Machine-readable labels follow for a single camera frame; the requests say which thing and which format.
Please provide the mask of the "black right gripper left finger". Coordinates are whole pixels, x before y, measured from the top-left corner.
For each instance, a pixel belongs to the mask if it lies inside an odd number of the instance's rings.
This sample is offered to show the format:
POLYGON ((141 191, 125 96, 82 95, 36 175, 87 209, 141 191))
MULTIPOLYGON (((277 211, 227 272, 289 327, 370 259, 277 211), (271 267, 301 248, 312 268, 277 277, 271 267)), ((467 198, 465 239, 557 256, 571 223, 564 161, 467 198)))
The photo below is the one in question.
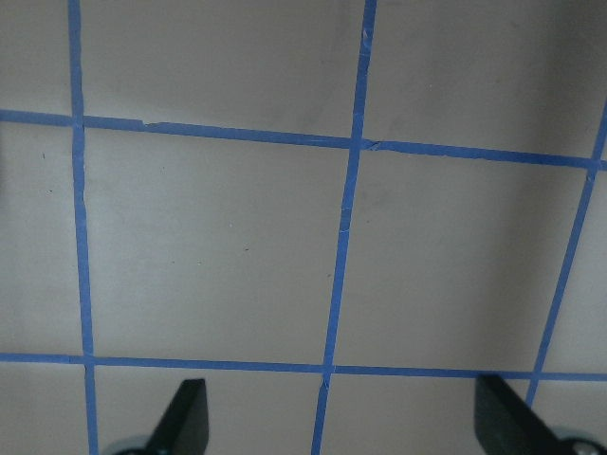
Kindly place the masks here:
POLYGON ((146 443, 144 453, 203 455, 209 440, 206 381, 186 379, 146 443))

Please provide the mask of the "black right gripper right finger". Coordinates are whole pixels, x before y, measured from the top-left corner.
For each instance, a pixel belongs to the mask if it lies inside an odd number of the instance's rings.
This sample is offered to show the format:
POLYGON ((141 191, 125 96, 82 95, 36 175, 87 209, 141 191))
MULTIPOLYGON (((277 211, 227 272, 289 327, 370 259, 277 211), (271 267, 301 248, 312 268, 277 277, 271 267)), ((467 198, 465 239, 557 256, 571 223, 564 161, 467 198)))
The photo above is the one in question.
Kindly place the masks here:
POLYGON ((475 379, 473 426, 486 454, 582 454, 583 441, 560 439, 497 374, 475 379))

